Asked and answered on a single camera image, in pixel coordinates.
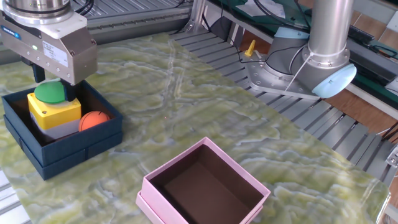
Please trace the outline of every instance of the green button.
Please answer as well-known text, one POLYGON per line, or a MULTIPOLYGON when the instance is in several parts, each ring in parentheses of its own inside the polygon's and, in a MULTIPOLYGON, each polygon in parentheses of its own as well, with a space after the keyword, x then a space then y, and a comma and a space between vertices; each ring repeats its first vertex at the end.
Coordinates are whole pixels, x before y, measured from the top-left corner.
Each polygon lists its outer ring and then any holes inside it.
POLYGON ((47 82, 36 87, 35 96, 43 103, 62 103, 65 101, 65 90, 61 82, 47 82))

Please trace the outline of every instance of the navy blue box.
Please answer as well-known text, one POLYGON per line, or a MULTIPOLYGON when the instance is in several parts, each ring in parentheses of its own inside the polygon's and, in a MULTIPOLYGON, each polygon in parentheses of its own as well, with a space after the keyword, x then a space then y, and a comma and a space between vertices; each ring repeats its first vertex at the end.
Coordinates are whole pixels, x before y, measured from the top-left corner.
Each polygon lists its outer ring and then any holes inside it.
POLYGON ((79 83, 75 90, 82 114, 102 111, 111 119, 54 141, 48 141, 30 118, 27 95, 34 92, 34 88, 2 97, 7 129, 44 180, 117 146, 122 141, 123 116, 86 81, 79 83))

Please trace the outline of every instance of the green marble table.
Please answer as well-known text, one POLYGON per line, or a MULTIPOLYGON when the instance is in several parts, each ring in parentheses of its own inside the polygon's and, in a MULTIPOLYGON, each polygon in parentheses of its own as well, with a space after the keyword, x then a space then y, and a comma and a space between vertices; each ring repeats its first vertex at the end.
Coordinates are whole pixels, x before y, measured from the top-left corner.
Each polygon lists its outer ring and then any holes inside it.
MULTIPOLYGON (((101 46, 88 82, 124 115, 123 143, 48 181, 0 119, 0 166, 33 223, 149 223, 142 178, 205 136, 272 191, 256 223, 374 223, 389 196, 167 34, 101 46)), ((35 85, 23 63, 0 67, 0 95, 35 85)))

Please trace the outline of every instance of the yellow box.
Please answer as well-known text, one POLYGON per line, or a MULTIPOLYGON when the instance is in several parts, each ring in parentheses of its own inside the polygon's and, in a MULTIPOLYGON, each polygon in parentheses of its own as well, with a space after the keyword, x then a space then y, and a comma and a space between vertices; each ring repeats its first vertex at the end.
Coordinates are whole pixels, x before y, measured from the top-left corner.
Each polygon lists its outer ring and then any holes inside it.
POLYGON ((28 94, 27 99, 29 111, 35 117, 37 125, 43 130, 81 118, 81 104, 77 98, 72 102, 65 101, 54 105, 41 102, 34 93, 28 94))

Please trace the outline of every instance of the orange ball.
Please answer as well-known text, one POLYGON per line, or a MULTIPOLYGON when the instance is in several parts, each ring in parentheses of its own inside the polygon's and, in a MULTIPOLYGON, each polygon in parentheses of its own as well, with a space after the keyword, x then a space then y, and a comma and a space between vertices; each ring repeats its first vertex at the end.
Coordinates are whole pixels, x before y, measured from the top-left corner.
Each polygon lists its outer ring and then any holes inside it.
POLYGON ((79 131, 84 131, 88 128, 109 121, 111 118, 104 112, 92 111, 84 115, 79 123, 79 131))

